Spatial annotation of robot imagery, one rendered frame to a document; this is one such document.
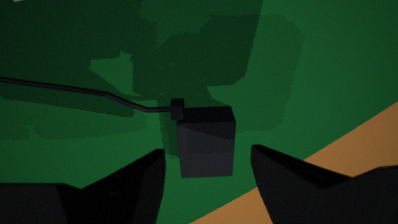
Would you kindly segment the green circuit board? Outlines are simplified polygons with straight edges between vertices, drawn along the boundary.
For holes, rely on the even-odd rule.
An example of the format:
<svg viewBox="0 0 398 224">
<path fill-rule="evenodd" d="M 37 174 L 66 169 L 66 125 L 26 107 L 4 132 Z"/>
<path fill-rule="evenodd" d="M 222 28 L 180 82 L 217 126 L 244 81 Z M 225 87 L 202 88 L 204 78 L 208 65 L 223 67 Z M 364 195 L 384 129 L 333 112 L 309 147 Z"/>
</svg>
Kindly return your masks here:
<svg viewBox="0 0 398 224">
<path fill-rule="evenodd" d="M 170 112 L 0 82 L 0 183 L 81 189 L 163 149 L 156 224 L 189 224 L 258 187 L 252 145 L 304 160 L 398 101 L 398 0 L 0 0 L 0 77 L 231 106 L 233 176 L 181 178 Z"/>
</svg>

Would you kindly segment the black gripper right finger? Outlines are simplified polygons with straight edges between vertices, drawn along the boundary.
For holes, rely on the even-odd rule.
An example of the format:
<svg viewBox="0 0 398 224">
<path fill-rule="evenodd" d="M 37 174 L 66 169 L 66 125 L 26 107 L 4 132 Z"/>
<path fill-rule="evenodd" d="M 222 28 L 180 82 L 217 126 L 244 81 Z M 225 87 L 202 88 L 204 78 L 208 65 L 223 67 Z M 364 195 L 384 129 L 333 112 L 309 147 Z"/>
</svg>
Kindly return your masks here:
<svg viewBox="0 0 398 224">
<path fill-rule="evenodd" d="M 262 145 L 250 163 L 273 224 L 390 224 L 398 165 L 350 177 Z"/>
</svg>

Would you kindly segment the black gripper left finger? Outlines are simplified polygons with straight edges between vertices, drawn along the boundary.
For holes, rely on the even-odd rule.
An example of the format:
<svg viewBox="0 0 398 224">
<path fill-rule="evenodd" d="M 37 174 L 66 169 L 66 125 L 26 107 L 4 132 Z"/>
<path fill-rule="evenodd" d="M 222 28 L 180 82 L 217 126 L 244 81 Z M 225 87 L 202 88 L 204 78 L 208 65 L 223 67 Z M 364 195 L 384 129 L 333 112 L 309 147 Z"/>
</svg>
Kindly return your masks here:
<svg viewBox="0 0 398 224">
<path fill-rule="evenodd" d="M 156 224 L 165 187 L 156 149 L 83 188 L 0 183 L 0 224 Z"/>
</svg>

